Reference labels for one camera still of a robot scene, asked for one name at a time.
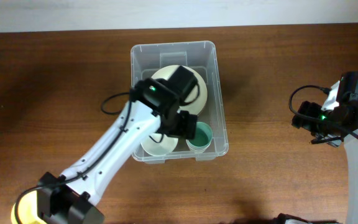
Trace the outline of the yellow bowl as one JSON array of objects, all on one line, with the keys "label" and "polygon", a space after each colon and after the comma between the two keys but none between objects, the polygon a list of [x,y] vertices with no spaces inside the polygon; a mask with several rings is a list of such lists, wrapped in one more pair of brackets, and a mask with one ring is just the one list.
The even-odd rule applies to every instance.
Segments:
[{"label": "yellow bowl", "polygon": [[18,214],[22,224],[46,224],[37,214],[37,192],[24,195],[18,206]]}]

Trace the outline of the mint green cup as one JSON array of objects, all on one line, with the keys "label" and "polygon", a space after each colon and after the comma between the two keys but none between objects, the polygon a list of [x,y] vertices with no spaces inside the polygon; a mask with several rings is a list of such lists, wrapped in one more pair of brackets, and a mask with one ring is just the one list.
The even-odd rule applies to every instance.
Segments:
[{"label": "mint green cup", "polygon": [[191,142],[195,146],[204,146],[208,143],[211,143],[212,138],[213,138],[212,128],[204,122],[197,122],[195,138],[187,141]]}]

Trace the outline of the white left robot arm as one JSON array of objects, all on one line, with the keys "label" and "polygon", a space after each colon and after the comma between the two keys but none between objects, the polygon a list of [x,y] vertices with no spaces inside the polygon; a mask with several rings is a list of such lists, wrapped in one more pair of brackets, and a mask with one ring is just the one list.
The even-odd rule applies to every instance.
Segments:
[{"label": "white left robot arm", "polygon": [[97,143],[59,177],[39,180],[37,216],[45,223],[103,223],[97,209],[110,181],[140,144],[152,134],[193,139],[197,116],[180,109],[199,84],[179,66],[168,80],[137,82],[114,124]]}]

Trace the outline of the cream cup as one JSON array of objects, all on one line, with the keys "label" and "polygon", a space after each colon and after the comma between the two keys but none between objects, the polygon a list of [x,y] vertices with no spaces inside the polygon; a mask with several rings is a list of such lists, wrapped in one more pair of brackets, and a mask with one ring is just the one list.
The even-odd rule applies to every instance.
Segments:
[{"label": "cream cup", "polygon": [[211,143],[208,143],[204,146],[195,146],[189,141],[186,141],[186,144],[187,144],[189,150],[193,151],[196,154],[201,154],[201,153],[205,152],[205,150],[207,150],[207,148],[209,148],[209,146],[211,145]]}]

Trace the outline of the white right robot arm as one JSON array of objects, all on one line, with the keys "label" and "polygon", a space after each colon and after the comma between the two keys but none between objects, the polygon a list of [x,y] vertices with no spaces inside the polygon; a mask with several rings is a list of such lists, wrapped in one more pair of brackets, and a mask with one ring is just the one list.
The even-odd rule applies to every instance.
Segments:
[{"label": "white right robot arm", "polygon": [[348,166],[349,199],[346,223],[358,223],[358,71],[343,73],[329,88],[323,105],[304,101],[293,110],[292,126],[314,137],[312,144],[344,146]]}]

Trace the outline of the white bowl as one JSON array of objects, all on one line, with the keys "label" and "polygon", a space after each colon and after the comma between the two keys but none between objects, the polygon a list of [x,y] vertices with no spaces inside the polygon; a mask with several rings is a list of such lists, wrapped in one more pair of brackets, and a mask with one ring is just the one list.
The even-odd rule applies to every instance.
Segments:
[{"label": "white bowl", "polygon": [[177,144],[178,138],[153,133],[141,143],[141,146],[143,150],[151,156],[165,156],[173,152]]}]

